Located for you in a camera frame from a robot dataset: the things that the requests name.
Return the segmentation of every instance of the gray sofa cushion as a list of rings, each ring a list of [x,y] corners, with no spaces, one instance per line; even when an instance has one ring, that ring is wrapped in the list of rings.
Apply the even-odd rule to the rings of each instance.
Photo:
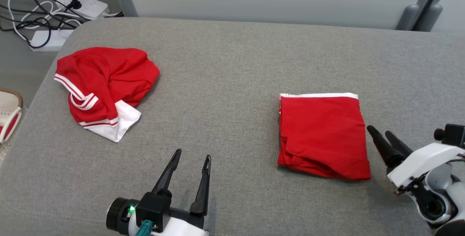
[[[177,148],[173,207],[195,198],[211,155],[213,236],[428,235],[410,199],[392,193],[367,139],[372,179],[324,179],[277,166],[279,93],[353,92],[366,124],[412,148],[465,123],[463,36],[289,24],[124,18],[80,26],[57,58],[135,47],[161,70],[114,143],[80,127],[56,61],[0,173],[0,235],[118,235],[105,227],[118,196],[140,199]],[[463,175],[463,168],[458,168]]]

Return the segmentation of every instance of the electrical outlet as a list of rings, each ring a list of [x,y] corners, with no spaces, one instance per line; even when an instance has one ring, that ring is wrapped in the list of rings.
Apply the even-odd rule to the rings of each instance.
[[[74,30],[53,30],[50,35],[50,40],[45,46],[31,49],[34,52],[58,52],[73,31]],[[40,46],[47,41],[47,38],[48,30],[35,31],[34,37],[31,40],[31,45]]]
[[[63,3],[65,6],[62,6],[59,3],[56,3],[59,8],[65,9],[68,4],[71,3],[72,0],[58,0],[60,3]],[[108,4],[98,1],[98,0],[79,0],[81,3],[81,8],[79,9],[74,9],[71,8],[71,10],[75,11],[76,13],[84,16],[91,18],[93,20],[95,19],[101,19],[104,18],[106,14],[110,13],[110,9],[108,7]]]

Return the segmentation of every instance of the white trim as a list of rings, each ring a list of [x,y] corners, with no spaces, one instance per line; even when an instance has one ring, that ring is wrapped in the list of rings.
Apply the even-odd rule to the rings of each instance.
[[[115,122],[118,122],[118,117],[116,117],[115,119],[105,119],[105,120],[101,120],[101,121],[96,121],[96,122],[80,122],[79,124],[80,125],[96,125],[98,123],[109,123],[109,124],[114,124]]]
[[[66,89],[68,89],[68,91],[70,93],[73,93],[76,95],[76,97],[83,101],[85,100],[87,97],[81,92],[81,90],[79,90],[79,88],[74,85],[70,80],[68,80],[68,78],[60,75],[60,74],[55,74],[55,78],[54,78],[56,81],[58,82],[61,82],[61,84],[63,84]]]
[[[118,117],[113,120],[101,120],[87,123],[90,126],[83,126],[85,129],[101,135],[114,142],[119,142],[126,131],[134,125],[141,117],[141,112],[136,110],[123,100],[115,102]]]
[[[0,132],[0,143],[3,143],[6,140],[8,140],[8,138],[10,138],[11,134],[15,130],[16,126],[18,125],[18,122],[20,122],[20,118],[21,118],[21,115],[22,115],[21,110],[22,110],[21,107],[16,108],[16,110],[13,111],[13,113],[10,115],[10,117],[8,117],[7,121],[5,122],[5,126],[3,127],[2,131]],[[8,127],[10,127],[10,124],[13,121],[13,119],[16,117],[16,115],[18,115],[18,119],[16,119],[16,122],[13,125],[13,128],[11,129],[8,136],[5,137],[5,133],[7,133]]]
[[[91,108],[95,105],[95,103],[98,101],[98,97],[96,97],[93,93],[91,93],[90,95],[88,95],[88,98],[87,98],[85,101],[83,101],[83,103],[82,103],[81,105],[78,105],[78,104],[74,101],[73,97],[74,97],[74,96],[73,96],[73,93],[71,93],[71,103],[72,103],[75,107],[77,107],[77,108],[79,108],[79,109],[81,109],[81,110],[83,110],[83,111],[87,111],[87,110],[91,109]]]
[[[281,97],[289,98],[316,98],[316,97],[350,97],[359,99],[359,96],[352,93],[327,93],[327,94],[304,94],[304,95],[290,95],[290,94],[279,94]]]

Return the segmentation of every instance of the woven basket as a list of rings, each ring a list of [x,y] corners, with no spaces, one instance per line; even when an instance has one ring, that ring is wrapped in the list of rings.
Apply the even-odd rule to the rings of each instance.
[[[11,137],[20,121],[23,98],[13,90],[0,88],[0,145]]]

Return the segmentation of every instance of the white stripe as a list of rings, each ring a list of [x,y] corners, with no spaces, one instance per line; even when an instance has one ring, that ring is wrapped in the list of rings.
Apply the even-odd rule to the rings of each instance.
[[[5,134],[7,133],[8,127],[10,126],[11,122],[16,117],[16,115],[18,115],[18,119],[16,119],[16,122],[13,125],[13,127],[11,128],[10,133],[5,137]],[[7,121],[5,122],[5,125],[3,126],[2,131],[0,132],[0,144],[2,142],[4,142],[4,141],[8,140],[8,138],[10,138],[11,134],[13,134],[13,131],[15,130],[16,126],[18,125],[18,122],[20,122],[21,115],[22,115],[22,108],[18,107],[18,108],[16,108],[16,110],[14,110],[14,112],[10,115],[10,117],[8,117]]]
[[[289,98],[299,98],[299,97],[307,97],[307,98],[316,98],[316,97],[350,97],[354,99],[359,99],[359,96],[352,93],[328,93],[328,94],[304,94],[304,95],[290,95],[290,94],[279,94],[281,97],[289,97]]]
[[[89,110],[91,109],[95,103],[98,101],[98,97],[93,97],[92,100],[90,100],[90,102],[88,103],[88,105],[86,105],[86,107],[83,108],[83,110]]]
[[[73,94],[71,94],[71,103],[73,103],[73,105],[75,107],[77,107],[78,109],[81,109],[83,111],[87,111],[87,110],[91,109],[95,105],[95,103],[98,101],[98,97],[96,97],[96,96],[92,97],[92,96],[93,96],[93,94],[89,95],[89,97],[81,105],[78,105],[78,104],[76,104],[76,102],[73,99],[73,97],[74,97]],[[86,102],[88,102],[90,97],[92,97],[92,100],[90,100],[90,102],[85,107],[83,107],[83,105],[86,104]]]
[[[63,84],[70,92],[74,93],[75,92],[75,95],[81,100],[81,99],[85,99],[86,96],[79,90],[79,88],[76,87],[76,85],[74,85],[70,80],[68,80],[68,78],[60,75],[60,74],[55,74],[55,80],[57,80],[58,82],[61,82],[63,84],[63,81],[65,81],[66,84],[68,84],[72,89],[68,89],[68,86],[66,86],[66,84]]]
[[[103,125],[103,124],[102,124],[102,125],[83,126],[83,128],[84,128],[84,129],[94,129],[94,128],[96,128],[96,127],[97,127],[97,128],[102,128],[102,127],[103,127],[103,128],[108,128],[108,127],[109,127],[109,128],[116,128],[116,129],[118,129],[118,125],[119,125],[119,123],[116,123],[115,125]]]
[[[101,120],[101,121],[96,121],[96,122],[80,122],[79,124],[80,125],[94,125],[96,123],[109,123],[109,124],[113,124],[115,122],[118,121],[118,117],[116,117],[115,119],[105,119],[105,120]]]

